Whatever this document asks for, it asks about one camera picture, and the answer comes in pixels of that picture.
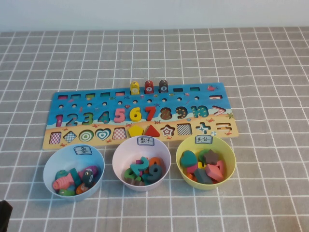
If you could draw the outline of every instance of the red triangle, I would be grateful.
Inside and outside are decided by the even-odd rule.
[[[145,135],[151,137],[160,137],[160,133],[153,127],[153,125],[150,125],[148,127],[148,129],[145,132]]]

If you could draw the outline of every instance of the star shape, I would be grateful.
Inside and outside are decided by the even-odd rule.
[[[173,136],[175,128],[166,125],[164,128],[161,128],[164,136]]]

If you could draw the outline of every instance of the heart shape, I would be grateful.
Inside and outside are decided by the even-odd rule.
[[[105,140],[107,139],[110,135],[111,135],[112,131],[110,129],[98,129],[96,131],[96,136],[100,139],[100,140]]]
[[[197,164],[197,158],[192,151],[184,151],[183,157],[180,159],[180,164],[184,168],[189,168]]]

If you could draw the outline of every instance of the number 7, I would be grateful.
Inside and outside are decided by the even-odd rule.
[[[156,108],[155,106],[149,106],[145,108],[145,112],[148,112],[148,116],[146,118],[146,121],[151,121],[151,119],[153,119],[155,112],[156,112]]]

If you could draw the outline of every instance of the white bowl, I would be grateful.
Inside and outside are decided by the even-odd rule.
[[[162,159],[162,177],[157,182],[146,186],[135,186],[128,184],[124,180],[124,172],[135,163],[142,156],[151,159],[152,157],[159,157]],[[160,140],[149,136],[132,137],[121,143],[112,158],[112,168],[118,177],[128,188],[136,191],[152,190],[164,179],[170,169],[171,156],[169,149]]]
[[[97,166],[98,174],[95,177],[95,185],[88,191],[75,196],[61,196],[53,189],[52,184],[55,181],[55,175],[60,170],[67,172],[75,168],[78,172],[89,166]],[[43,180],[48,190],[63,199],[69,201],[81,201],[94,194],[100,187],[104,173],[104,158],[102,154],[93,146],[85,144],[75,144],[66,146],[55,152],[47,161],[43,171]]]

